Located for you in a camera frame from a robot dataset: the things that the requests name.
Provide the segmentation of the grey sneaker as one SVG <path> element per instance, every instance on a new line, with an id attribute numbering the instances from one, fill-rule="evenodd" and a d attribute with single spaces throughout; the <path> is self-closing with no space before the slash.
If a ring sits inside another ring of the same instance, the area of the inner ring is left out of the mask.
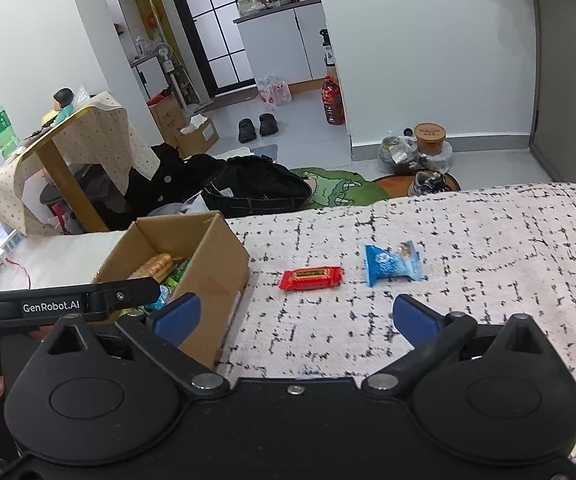
<path id="1" fill-rule="evenodd" d="M 442 174 L 439 171 L 419 171 L 414 175 L 407 195 L 415 197 L 459 191 L 459 184 L 449 174 Z"/>

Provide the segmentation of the black slipper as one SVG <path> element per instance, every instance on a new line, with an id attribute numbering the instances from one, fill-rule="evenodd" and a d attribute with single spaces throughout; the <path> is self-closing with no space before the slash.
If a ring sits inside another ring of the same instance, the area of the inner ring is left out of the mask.
<path id="1" fill-rule="evenodd" d="M 241 119 L 238 124 L 238 141 L 249 143 L 256 140 L 256 126 L 250 118 Z"/>
<path id="2" fill-rule="evenodd" d="M 259 133 L 260 136 L 271 136 L 278 133 L 278 122 L 271 113 L 263 113 L 259 116 Z"/>

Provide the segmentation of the brown cardboard box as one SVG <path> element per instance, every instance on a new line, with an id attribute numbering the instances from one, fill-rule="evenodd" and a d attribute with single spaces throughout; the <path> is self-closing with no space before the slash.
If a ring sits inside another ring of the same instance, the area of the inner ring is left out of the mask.
<path id="1" fill-rule="evenodd" d="M 193 292 L 201 302 L 199 324 L 180 349 L 215 368 L 250 276 L 249 254 L 217 211 L 140 218 L 123 233 L 94 281 L 124 280 L 160 254 L 189 261 L 173 296 Z"/>

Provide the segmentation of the light blue snack packet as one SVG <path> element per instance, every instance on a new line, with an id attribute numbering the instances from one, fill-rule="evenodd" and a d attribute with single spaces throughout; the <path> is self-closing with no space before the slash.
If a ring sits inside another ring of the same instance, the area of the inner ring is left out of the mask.
<path id="1" fill-rule="evenodd" d="M 386 278 L 409 278 L 413 281 L 424 278 L 422 259 L 411 240 L 399 244 L 395 250 L 366 245 L 364 260 L 369 287 Z"/>

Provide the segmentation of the floor cardboard box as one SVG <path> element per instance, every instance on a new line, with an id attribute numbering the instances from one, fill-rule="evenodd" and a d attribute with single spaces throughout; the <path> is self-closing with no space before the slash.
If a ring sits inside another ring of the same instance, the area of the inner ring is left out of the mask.
<path id="1" fill-rule="evenodd" d="M 176 148 L 184 158 L 207 153 L 218 140 L 212 120 L 201 114 L 187 120 L 174 96 L 166 96 L 148 108 L 164 142 Z"/>

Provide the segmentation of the orange rice cracker pack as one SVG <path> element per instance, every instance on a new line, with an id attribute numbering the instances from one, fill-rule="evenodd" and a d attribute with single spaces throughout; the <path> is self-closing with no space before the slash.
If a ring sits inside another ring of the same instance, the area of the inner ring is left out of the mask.
<path id="1" fill-rule="evenodd" d="M 151 257 L 139 266 L 128 278 L 153 278 L 162 283 L 174 268 L 174 258 L 170 254 L 159 254 Z"/>

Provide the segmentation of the white kitchen cabinet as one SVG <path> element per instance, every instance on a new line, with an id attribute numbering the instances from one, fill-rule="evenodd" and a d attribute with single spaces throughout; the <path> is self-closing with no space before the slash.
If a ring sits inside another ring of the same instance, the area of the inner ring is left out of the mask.
<path id="1" fill-rule="evenodd" d="M 287 84 L 301 84 L 326 76 L 320 31 L 326 18 L 320 0 L 236 18 L 252 78 L 277 76 Z"/>

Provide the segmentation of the red oil bottle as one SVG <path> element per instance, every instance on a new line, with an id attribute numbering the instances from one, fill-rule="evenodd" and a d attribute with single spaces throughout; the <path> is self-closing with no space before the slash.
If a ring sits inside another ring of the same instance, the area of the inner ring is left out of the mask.
<path id="1" fill-rule="evenodd" d="M 329 76 L 324 79 L 320 95 L 329 125 L 341 126 L 346 122 L 339 85 Z"/>

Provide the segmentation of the brown lidded paper bucket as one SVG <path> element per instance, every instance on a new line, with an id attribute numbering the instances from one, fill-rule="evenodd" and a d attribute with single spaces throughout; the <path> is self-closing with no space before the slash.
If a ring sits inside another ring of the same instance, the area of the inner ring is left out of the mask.
<path id="1" fill-rule="evenodd" d="M 439 155 L 443 150 L 446 131 L 434 122 L 421 122 L 414 128 L 418 151 L 424 155 Z"/>

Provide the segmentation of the grey plastic bag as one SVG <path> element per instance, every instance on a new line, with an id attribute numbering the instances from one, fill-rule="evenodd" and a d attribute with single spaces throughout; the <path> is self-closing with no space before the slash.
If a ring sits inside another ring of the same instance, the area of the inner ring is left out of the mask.
<path id="1" fill-rule="evenodd" d="M 452 166 L 453 150 L 451 144 L 444 142 L 439 154 L 422 154 L 412 136 L 387 136 L 379 145 L 378 159 L 396 176 L 408 176 L 422 170 L 446 174 Z"/>

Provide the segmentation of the right black slipper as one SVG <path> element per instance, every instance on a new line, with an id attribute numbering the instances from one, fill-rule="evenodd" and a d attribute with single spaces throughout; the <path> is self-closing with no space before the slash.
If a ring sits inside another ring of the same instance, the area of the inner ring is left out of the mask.
<path id="1" fill-rule="evenodd" d="M 263 113 L 259 116 L 259 133 L 260 136 L 271 136 L 278 133 L 278 122 L 271 113 Z"/>

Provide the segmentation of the left black slipper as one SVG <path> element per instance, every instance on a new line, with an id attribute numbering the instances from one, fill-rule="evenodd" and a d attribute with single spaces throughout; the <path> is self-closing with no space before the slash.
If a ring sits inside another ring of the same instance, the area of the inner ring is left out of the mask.
<path id="1" fill-rule="evenodd" d="M 250 118 L 241 119 L 238 124 L 238 141 L 249 143 L 256 140 L 256 126 Z"/>

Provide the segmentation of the doll figure on table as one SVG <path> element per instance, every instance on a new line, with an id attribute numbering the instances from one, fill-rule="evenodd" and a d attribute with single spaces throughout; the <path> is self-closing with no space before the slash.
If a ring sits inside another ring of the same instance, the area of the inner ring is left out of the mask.
<path id="1" fill-rule="evenodd" d="M 43 128 L 53 127 L 68 118 L 73 110 L 73 100 L 74 93 L 70 88 L 59 89 L 53 95 L 52 111 L 42 118 L 41 126 Z"/>

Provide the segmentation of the red candy bar wrapper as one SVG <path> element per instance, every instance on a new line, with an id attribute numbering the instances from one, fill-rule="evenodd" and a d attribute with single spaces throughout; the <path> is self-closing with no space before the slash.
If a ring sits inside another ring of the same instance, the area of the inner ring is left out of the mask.
<path id="1" fill-rule="evenodd" d="M 316 266 L 286 271 L 282 274 L 278 288 L 284 292 L 304 292 L 339 286 L 343 281 L 341 266 Z"/>

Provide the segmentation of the black clothes pile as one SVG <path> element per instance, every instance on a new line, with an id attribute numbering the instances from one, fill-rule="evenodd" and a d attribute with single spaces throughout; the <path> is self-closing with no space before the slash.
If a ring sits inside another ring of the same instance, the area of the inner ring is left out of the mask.
<path id="1" fill-rule="evenodd" d="M 92 203 L 111 231 L 125 230 L 138 218 L 189 212 L 200 204 L 226 219 L 295 212 L 312 196 L 302 177 L 266 156 L 197 154 L 184 159 L 168 144 L 156 146 L 154 154 L 160 166 L 152 178 L 134 169 L 128 173 L 121 211 L 106 198 Z"/>

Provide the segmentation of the white patterned bed blanket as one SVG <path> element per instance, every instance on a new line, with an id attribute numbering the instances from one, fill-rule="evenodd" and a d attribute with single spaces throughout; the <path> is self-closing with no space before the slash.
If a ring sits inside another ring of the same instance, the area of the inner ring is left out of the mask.
<path id="1" fill-rule="evenodd" d="M 482 324 L 527 313 L 576 378 L 576 184 L 504 186 L 367 207 L 235 219 L 250 278 L 218 359 L 228 379 L 362 379 L 408 349 L 393 327 L 399 294 Z M 421 281 L 366 281 L 366 245 L 411 240 Z M 341 266 L 339 286 L 278 288 L 286 271 Z M 576 462 L 576 447 L 572 457 Z"/>

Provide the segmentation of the bright green snack packet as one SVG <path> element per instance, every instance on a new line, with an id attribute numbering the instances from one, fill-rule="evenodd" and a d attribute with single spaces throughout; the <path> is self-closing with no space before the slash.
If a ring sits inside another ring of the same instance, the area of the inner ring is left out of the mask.
<path id="1" fill-rule="evenodd" d="M 175 263 L 171 272 L 163 280 L 162 285 L 166 286 L 169 290 L 176 289 L 177 285 L 180 284 L 180 281 L 186 273 L 189 263 L 189 259 Z"/>

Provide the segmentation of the green crocodile rug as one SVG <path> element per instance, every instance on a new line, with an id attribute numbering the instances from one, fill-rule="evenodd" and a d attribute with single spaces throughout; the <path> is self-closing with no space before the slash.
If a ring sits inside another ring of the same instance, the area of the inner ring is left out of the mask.
<path id="1" fill-rule="evenodd" d="M 379 184 L 367 181 L 357 172 L 317 167 L 296 168 L 292 172 L 302 177 L 312 191 L 303 209 L 369 206 L 389 198 Z"/>

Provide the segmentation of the wooden table with cloth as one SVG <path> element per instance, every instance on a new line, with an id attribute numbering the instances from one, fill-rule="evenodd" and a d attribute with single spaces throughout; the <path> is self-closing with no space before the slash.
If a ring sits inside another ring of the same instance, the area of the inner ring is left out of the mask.
<path id="1" fill-rule="evenodd" d="M 110 93 L 99 93 L 0 167 L 0 222 L 24 235 L 56 233 L 22 200 L 26 180 L 44 168 L 38 150 L 48 141 L 67 164 L 102 166 L 122 193 L 128 190 L 132 169 L 150 180 L 160 166 L 160 159 L 130 123 L 126 109 Z"/>

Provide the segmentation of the green soda bottle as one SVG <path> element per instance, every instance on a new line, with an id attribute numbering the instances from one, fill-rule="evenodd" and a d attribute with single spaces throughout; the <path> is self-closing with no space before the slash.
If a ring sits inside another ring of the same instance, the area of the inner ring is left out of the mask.
<path id="1" fill-rule="evenodd" d="M 14 127 L 6 110 L 0 105 L 0 154 L 3 159 L 8 159 L 17 151 L 20 140 L 15 133 Z"/>

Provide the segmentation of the pink plastic bag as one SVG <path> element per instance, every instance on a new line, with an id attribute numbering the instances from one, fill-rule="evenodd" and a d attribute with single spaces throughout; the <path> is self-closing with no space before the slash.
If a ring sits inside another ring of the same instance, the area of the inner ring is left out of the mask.
<path id="1" fill-rule="evenodd" d="M 256 81 L 261 101 L 266 106 L 281 106 L 292 100 L 288 82 L 276 75 L 266 76 Z"/>

